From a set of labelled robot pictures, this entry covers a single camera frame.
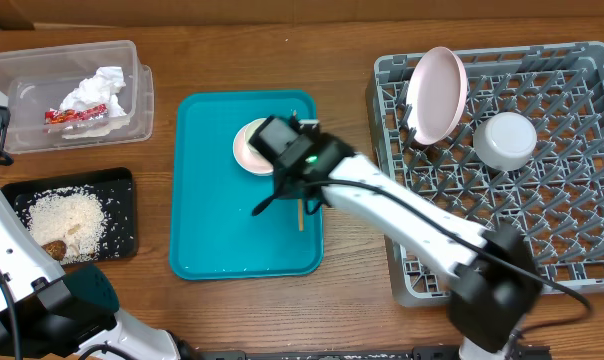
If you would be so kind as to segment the white napkin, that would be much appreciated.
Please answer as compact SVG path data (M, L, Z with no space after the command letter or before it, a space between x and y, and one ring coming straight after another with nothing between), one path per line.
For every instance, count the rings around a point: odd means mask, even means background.
M121 67L99 67L91 78L82 80L59 105L59 110L87 110L105 104L109 117L124 116L117 94L126 86Z
M61 136L67 140L98 139L112 140L120 136L121 129L130 123L128 117L102 118L90 124L77 124L62 129Z

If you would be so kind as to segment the large pink plate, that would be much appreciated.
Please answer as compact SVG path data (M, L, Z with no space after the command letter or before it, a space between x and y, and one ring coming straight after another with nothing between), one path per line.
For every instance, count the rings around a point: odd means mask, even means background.
M414 139L431 145L446 138L460 121L467 99L468 77L461 59L446 47L423 55L409 80L405 104Z

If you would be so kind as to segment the grey-white bowl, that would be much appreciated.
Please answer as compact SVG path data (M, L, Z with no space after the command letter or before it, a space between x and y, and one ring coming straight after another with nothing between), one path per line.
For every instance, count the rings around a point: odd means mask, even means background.
M482 122L473 134L473 148L488 167L500 171L522 168L537 144L532 122L517 113L499 113Z

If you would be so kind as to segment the wooden chopstick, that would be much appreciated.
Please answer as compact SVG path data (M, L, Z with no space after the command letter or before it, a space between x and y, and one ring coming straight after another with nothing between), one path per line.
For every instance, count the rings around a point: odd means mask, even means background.
M304 221L304 203L302 199L298 199L298 230L303 232L305 229Z

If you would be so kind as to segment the white rice pile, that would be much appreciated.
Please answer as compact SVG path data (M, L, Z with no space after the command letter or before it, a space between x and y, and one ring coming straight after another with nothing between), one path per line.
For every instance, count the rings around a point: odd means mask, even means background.
M116 196L109 187L79 185L24 193L13 203L18 218L42 247L67 245L62 265L133 256L137 251L131 189Z

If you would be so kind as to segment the cream cup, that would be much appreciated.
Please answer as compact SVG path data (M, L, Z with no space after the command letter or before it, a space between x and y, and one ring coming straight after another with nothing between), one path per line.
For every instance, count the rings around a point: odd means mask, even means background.
M250 122L245 129L245 142L248 143L253 134L257 131L257 129L266 121L265 118L258 118Z

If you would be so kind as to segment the small red object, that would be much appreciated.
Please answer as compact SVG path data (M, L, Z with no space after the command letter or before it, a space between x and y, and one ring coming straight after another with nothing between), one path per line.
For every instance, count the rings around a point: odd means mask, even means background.
M46 124L61 124L69 122L89 121L100 119L108 114L105 104L89 108L87 110L51 110L45 113Z

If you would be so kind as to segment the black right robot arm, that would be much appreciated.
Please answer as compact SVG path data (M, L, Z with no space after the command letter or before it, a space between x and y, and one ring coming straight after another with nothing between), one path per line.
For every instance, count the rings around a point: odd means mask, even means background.
M266 118L248 146L273 167L278 198L312 200L359 217L416 255L447 282L447 314L463 335L461 359L510 359L518 327L542 291L517 228L490 230L425 200L384 174L369 158L316 124Z

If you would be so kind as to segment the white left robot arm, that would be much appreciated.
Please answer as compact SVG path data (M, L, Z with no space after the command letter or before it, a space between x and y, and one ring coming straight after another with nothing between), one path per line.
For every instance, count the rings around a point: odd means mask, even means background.
M10 112L0 106L0 165ZM0 356L195 359L185 340L120 307L95 265L66 272L28 233L0 190Z

